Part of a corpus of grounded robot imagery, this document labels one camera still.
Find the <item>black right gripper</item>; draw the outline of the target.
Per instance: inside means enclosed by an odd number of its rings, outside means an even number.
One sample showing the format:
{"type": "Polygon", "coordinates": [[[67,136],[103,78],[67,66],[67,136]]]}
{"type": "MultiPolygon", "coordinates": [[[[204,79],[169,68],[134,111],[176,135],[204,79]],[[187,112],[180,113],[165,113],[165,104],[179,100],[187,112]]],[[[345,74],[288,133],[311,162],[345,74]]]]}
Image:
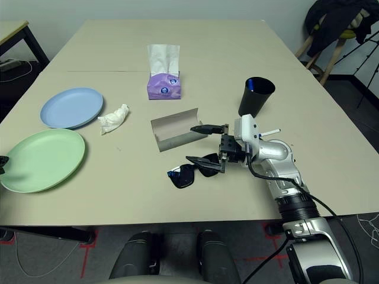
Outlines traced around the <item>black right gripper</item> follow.
{"type": "Polygon", "coordinates": [[[226,169],[226,163],[238,163],[245,160],[246,154],[242,150],[242,146],[235,140],[232,135],[229,135],[229,125],[196,125],[190,128],[191,131],[210,135],[220,134],[219,144],[219,163],[211,162],[209,159],[203,157],[186,156],[186,159],[195,164],[199,168],[214,170],[220,173],[224,173],[226,169]]]}

